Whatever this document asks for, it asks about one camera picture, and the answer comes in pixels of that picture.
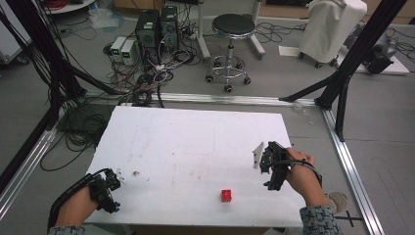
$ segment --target black stool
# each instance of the black stool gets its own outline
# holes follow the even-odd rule
[[[230,38],[227,55],[217,56],[211,62],[207,70],[206,81],[213,82],[213,75],[226,79],[225,91],[231,92],[232,86],[229,85],[229,78],[245,75],[244,83],[250,84],[251,79],[245,71],[245,63],[241,58],[233,56],[233,39],[245,39],[254,34],[255,24],[247,17],[236,14],[225,14],[213,20],[212,30],[224,37]]]

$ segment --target red object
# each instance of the red object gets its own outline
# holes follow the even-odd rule
[[[232,192],[230,189],[222,190],[222,203],[229,203],[232,201]]]

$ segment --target person's hand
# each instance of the person's hand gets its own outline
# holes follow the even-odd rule
[[[307,161],[314,165],[314,157],[304,152],[287,148],[290,159]],[[287,181],[305,200],[308,206],[328,206],[329,199],[324,195],[317,177],[310,168],[300,164],[292,164],[288,172]]]
[[[80,227],[97,208],[98,203],[89,196],[89,187],[84,187],[62,205],[55,226]]]

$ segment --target person's left hand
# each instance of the person's left hand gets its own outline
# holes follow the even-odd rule
[[[89,195],[89,187],[84,187],[62,205],[55,226],[80,227],[97,208],[98,203],[91,200]]]

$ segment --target round stool seat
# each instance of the round stool seat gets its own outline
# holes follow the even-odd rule
[[[216,33],[238,39],[251,36],[254,33],[255,24],[247,17],[225,14],[213,20],[212,29]]]

